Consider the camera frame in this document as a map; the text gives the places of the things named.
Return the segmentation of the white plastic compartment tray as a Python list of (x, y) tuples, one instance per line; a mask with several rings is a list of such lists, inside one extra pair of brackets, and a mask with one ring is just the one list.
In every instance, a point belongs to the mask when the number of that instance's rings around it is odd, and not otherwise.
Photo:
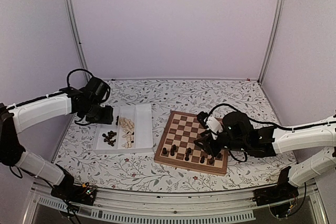
[(112, 124), (99, 124), (92, 150), (96, 154), (152, 152), (152, 107), (149, 103), (113, 109)]

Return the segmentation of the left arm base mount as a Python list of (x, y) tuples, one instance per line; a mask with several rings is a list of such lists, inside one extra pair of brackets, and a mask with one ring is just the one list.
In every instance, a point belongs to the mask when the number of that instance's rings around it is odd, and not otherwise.
[(74, 178), (66, 173), (59, 185), (53, 185), (51, 195), (67, 202), (93, 206), (97, 195), (96, 186), (88, 182), (76, 185), (74, 181)]

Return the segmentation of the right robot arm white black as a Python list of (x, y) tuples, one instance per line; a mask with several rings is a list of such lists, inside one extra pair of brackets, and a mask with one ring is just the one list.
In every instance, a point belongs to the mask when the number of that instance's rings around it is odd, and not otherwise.
[(271, 190), (271, 196), (276, 201), (282, 201), (290, 195), (292, 186), (301, 186), (335, 168), (335, 116), (292, 127), (268, 122), (259, 129), (253, 127), (247, 114), (238, 111), (225, 115), (222, 121), (200, 112), (197, 120), (205, 132), (194, 143), (212, 157), (218, 156), (221, 150), (264, 158), (294, 150), (322, 148), (320, 152), (284, 172), (286, 180)]

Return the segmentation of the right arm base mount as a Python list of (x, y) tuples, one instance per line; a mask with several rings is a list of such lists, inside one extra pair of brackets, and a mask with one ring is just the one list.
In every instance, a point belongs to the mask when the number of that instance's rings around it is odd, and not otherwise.
[(253, 191), (253, 199), (257, 206), (277, 203), (284, 200), (294, 199), (294, 203), (287, 205), (287, 208), (282, 210), (274, 210), (274, 214), (278, 218), (285, 218), (295, 213), (295, 202), (299, 196), (298, 187), (289, 183), (289, 171), (291, 166), (281, 170), (278, 181), (275, 185)]

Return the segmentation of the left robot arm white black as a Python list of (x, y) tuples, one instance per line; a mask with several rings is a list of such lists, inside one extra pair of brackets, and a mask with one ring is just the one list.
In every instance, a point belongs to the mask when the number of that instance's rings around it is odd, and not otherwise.
[(26, 150), (18, 140), (18, 133), (52, 118), (76, 114), (87, 124), (112, 124), (113, 108), (104, 103), (110, 96), (109, 85), (97, 77), (91, 77), (82, 88), (67, 85), (59, 91), (5, 106), (1, 104), (1, 163), (17, 167), (37, 178), (57, 186), (67, 200), (78, 195), (74, 178), (64, 168)]

